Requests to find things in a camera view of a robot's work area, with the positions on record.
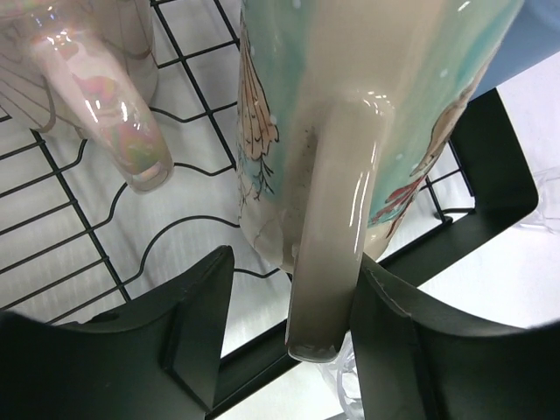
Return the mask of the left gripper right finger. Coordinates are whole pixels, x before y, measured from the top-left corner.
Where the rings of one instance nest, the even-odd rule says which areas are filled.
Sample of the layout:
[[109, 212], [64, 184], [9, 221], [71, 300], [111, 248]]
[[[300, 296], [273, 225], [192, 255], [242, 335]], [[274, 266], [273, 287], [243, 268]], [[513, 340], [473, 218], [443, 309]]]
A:
[[368, 419], [559, 416], [558, 323], [479, 318], [364, 258], [351, 335]]

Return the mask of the blue plastic tumbler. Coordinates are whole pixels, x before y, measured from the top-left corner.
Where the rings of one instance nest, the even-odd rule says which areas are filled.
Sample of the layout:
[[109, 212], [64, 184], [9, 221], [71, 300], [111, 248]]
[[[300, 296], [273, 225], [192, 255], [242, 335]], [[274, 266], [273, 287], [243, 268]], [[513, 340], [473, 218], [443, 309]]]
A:
[[488, 67], [477, 94], [496, 88], [559, 52], [559, 0], [526, 1]]

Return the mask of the cream seashell mug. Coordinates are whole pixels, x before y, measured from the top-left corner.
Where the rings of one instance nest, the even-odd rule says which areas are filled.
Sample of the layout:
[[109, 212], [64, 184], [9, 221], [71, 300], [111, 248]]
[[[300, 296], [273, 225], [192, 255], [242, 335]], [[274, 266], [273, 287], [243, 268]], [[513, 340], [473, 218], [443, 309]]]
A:
[[337, 357], [363, 256], [389, 245], [521, 8], [242, 3], [239, 222], [292, 276], [292, 358]]

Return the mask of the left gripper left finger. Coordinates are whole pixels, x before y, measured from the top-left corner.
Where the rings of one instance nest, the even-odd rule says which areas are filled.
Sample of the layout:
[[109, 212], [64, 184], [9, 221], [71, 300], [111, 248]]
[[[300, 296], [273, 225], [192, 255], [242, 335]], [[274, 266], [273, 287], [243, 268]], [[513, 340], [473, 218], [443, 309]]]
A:
[[234, 254], [87, 323], [1, 314], [4, 419], [201, 419], [214, 405]]

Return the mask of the pale pink iridescent mug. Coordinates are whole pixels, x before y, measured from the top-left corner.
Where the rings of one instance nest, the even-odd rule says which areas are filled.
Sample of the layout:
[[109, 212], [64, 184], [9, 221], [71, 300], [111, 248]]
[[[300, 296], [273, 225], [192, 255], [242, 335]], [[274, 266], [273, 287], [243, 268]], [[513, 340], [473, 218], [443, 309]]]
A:
[[138, 193], [172, 156], [149, 103], [158, 85], [147, 1], [3, 1], [1, 108], [23, 126], [102, 147]]

